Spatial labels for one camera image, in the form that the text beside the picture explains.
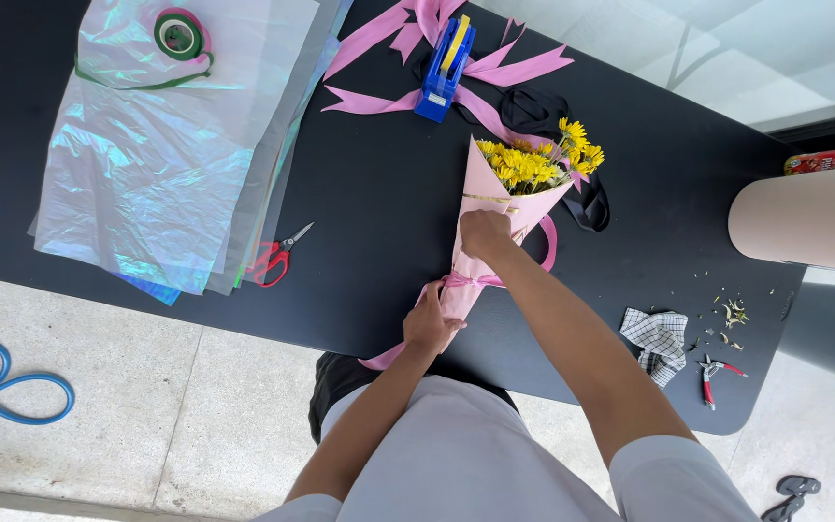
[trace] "floral tape roll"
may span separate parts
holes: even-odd
[[[159,50],[179,61],[199,58],[208,52],[212,43],[199,19],[180,7],[159,13],[153,27],[153,37]]]

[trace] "tiled floor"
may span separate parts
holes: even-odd
[[[0,419],[0,492],[246,518],[279,504],[315,449],[314,350],[2,282],[0,342],[12,374],[60,374],[77,396],[48,426]],[[43,384],[0,395],[32,415],[62,404]],[[533,437],[613,505],[582,410],[514,397]],[[746,427],[699,438],[755,511],[781,500],[775,481],[804,473],[824,490],[795,522],[835,520],[835,375],[779,353]]]

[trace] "white shirt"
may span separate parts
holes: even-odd
[[[365,387],[331,407],[322,436]],[[635,440],[614,455],[609,472],[620,516],[537,444],[504,400],[430,376],[421,379],[344,503],[305,495],[254,522],[759,520],[713,455],[693,440]]]

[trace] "red scissors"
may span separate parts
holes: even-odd
[[[725,370],[729,370],[737,375],[742,375],[743,377],[749,377],[747,374],[743,374],[740,370],[737,370],[735,367],[726,364],[725,362],[717,362],[711,361],[711,356],[704,354],[704,362],[698,362],[698,364],[702,365],[704,372],[702,373],[702,386],[704,387],[704,403],[708,405],[709,408],[714,409],[713,405],[713,392],[711,391],[711,376],[716,374],[718,370],[721,368]]]
[[[269,243],[269,250],[261,254],[260,257],[257,258],[253,267],[249,268],[249,270],[253,270],[255,272],[253,274],[253,280],[256,281],[256,284],[259,284],[263,288],[269,288],[270,286],[280,282],[282,278],[285,277],[286,272],[288,272],[288,251],[295,246],[295,243],[301,239],[304,233],[308,232],[308,229],[310,229],[314,224],[315,222],[312,221],[304,229],[296,232],[294,236],[288,238],[287,240]],[[259,268],[263,263],[266,264],[266,269],[260,270]],[[282,263],[282,273],[279,274],[279,277],[275,278],[274,281],[265,282],[266,274],[279,263]]]

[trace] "black tabletop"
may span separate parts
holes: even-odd
[[[392,4],[358,0],[341,38]],[[0,0],[0,29],[21,27],[21,41],[32,42],[16,46],[0,30],[0,280],[359,357],[399,343],[421,285],[449,270],[470,134],[493,136],[455,111],[439,125],[413,113],[320,113],[337,99],[319,87],[302,122],[277,237],[316,224],[293,248],[286,278],[265,290],[245,284],[229,297],[183,294],[167,307],[98,267],[35,252],[26,234],[85,11],[81,1]],[[471,5],[459,13],[478,30],[475,49],[496,49],[504,18]],[[386,99],[418,88],[389,41],[329,85]],[[528,30],[505,63],[556,45]],[[427,48],[422,43],[412,59]],[[794,150],[574,49],[564,56],[575,62],[530,84],[563,95],[605,148],[600,173],[612,221],[605,232],[585,232],[562,204],[554,208],[553,274],[615,331],[627,306],[689,316],[686,338],[702,340],[665,394],[692,428],[733,433],[749,418],[781,338],[779,316],[804,270],[740,255],[727,213],[743,187],[780,173]],[[500,101],[493,87],[463,83]],[[541,257],[542,233],[524,246]],[[750,321],[728,333],[742,352],[703,332],[723,329],[723,309],[712,310],[737,297]],[[486,289],[468,323],[439,364],[509,390],[575,401],[505,290]],[[702,401],[696,361],[705,353],[749,375],[713,378],[716,411]]]

